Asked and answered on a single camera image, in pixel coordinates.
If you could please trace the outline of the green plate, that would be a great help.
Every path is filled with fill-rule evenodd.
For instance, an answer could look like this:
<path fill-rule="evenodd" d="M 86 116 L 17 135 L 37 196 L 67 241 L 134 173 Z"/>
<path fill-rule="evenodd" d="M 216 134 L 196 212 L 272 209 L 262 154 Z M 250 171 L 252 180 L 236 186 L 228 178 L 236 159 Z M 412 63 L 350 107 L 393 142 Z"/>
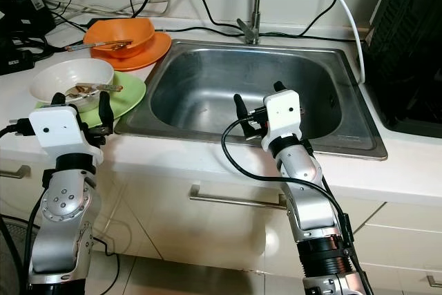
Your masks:
<path fill-rule="evenodd" d="M 126 72 L 114 72 L 113 83 L 123 86 L 118 93 L 110 94 L 110 106 L 113 109 L 114 120 L 135 108 L 146 94 L 146 86 L 138 77 Z M 89 127 L 96 127 L 102 123 L 97 109 L 81 112 L 80 119 Z"/>

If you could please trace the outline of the stainless steel sink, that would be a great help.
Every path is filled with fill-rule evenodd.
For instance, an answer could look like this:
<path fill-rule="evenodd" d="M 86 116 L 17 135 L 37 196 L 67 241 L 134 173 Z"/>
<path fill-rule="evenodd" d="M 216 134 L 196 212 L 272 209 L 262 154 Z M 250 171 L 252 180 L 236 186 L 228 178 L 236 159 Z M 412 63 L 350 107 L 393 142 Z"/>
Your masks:
<path fill-rule="evenodd" d="M 235 121 L 234 96 L 247 110 L 261 108 L 278 82 L 298 93 L 301 132 L 317 153 L 387 158 L 345 53 L 333 48 L 175 39 L 146 78 L 144 98 L 115 131 L 218 142 Z"/>

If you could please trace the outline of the metal spoon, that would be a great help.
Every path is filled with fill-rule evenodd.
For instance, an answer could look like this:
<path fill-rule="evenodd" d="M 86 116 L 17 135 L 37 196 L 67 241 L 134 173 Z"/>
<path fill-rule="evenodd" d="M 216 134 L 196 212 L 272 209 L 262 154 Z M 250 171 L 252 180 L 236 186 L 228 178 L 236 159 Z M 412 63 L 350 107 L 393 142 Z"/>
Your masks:
<path fill-rule="evenodd" d="M 108 48 L 110 48 L 110 50 L 119 50 L 121 48 L 126 48 L 132 42 L 133 42 L 132 39 L 110 40 L 110 41 L 103 41 L 103 42 L 97 42 L 97 43 L 91 43 L 91 44 L 78 44 L 78 45 L 64 46 L 64 50 L 66 50 L 67 52 L 73 52 L 73 51 L 82 50 L 82 49 L 101 48 L 101 46 L 108 46 Z"/>

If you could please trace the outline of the black power strip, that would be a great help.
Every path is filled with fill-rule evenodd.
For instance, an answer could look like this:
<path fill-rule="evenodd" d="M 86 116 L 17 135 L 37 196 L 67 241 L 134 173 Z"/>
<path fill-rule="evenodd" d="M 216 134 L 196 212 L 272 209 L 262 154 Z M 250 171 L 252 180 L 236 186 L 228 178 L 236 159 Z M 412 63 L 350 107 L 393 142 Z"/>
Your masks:
<path fill-rule="evenodd" d="M 1 64 L 0 73 L 2 76 L 32 70 L 35 67 L 34 54 L 29 51 L 13 52 L 12 54 L 4 55 Z"/>

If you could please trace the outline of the black plastic crate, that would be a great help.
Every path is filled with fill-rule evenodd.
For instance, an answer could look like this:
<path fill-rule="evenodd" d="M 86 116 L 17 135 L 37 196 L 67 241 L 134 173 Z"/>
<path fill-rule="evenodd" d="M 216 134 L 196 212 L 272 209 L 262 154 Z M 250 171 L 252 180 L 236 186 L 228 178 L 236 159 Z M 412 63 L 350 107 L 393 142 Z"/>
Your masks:
<path fill-rule="evenodd" d="M 442 138 L 442 0 L 379 0 L 365 55 L 382 124 Z"/>

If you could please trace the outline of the orange bowl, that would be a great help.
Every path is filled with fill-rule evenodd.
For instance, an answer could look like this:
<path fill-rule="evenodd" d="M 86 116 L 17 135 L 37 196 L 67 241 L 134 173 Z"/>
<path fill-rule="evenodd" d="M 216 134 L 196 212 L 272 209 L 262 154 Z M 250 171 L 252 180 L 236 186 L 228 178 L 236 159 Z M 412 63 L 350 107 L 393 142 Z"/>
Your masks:
<path fill-rule="evenodd" d="M 144 52 L 155 35 L 155 28 L 148 17 L 114 18 L 96 21 L 84 35 L 85 44 L 98 42 L 120 41 L 132 39 L 132 43 L 115 50 L 113 46 L 96 46 L 93 50 L 100 51 L 112 58 L 127 59 Z"/>

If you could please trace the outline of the white bowl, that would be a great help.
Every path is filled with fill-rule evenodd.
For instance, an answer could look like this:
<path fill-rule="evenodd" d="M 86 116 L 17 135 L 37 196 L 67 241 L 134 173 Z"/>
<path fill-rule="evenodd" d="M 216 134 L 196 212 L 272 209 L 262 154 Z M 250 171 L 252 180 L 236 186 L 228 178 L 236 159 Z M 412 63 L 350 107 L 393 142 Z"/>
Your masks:
<path fill-rule="evenodd" d="M 111 84 L 113 77 L 113 66 L 107 61 L 93 58 L 68 60 L 35 75 L 29 92 L 35 99 L 48 104 L 56 93 L 66 94 L 78 83 Z"/>

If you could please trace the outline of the orange plate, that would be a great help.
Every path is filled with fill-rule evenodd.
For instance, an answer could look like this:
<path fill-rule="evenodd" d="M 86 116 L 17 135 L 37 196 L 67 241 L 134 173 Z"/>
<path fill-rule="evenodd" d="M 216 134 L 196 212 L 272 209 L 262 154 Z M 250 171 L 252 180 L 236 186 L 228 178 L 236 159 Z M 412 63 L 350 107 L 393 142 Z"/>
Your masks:
<path fill-rule="evenodd" d="M 156 32 L 148 42 L 130 50 L 98 50 L 90 52 L 92 58 L 107 61 L 114 70 L 127 72 L 141 70 L 160 60 L 170 49 L 173 40 L 165 32 Z"/>

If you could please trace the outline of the grey floor fan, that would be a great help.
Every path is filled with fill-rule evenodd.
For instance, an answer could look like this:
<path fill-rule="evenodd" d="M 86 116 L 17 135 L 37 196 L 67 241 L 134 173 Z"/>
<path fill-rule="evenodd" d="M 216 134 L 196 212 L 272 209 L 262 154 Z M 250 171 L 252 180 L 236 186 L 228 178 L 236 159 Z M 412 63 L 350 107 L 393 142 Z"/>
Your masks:
<path fill-rule="evenodd" d="M 22 269 L 21 265 L 24 263 L 28 223 L 24 219 L 7 215 L 1 215 L 1 222 L 1 295 L 26 295 L 20 287 L 19 271 L 26 271 L 26 267 Z"/>

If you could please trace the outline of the black battery charger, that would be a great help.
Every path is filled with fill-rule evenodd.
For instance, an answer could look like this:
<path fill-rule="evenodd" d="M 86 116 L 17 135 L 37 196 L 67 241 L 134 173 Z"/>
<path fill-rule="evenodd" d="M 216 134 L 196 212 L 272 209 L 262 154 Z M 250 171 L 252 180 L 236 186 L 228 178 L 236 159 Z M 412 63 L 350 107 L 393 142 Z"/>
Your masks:
<path fill-rule="evenodd" d="M 4 32 L 44 36 L 56 27 L 44 0 L 0 0 L 0 27 Z"/>

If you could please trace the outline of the cream kitchen base cabinet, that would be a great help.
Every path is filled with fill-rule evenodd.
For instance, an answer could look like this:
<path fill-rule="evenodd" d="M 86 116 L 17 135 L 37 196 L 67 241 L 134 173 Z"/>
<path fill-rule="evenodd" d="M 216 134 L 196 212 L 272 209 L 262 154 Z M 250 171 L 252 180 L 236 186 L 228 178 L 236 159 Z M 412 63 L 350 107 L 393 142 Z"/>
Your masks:
<path fill-rule="evenodd" d="M 442 295 L 442 158 L 318 159 L 350 216 L 358 257 L 375 291 Z M 137 254 L 303 278 L 285 211 L 190 200 L 190 188 L 198 184 L 204 195 L 278 201 L 277 187 L 240 175 L 217 144 L 114 146 L 102 168 L 111 178 L 102 219 L 127 210 L 152 244 Z"/>

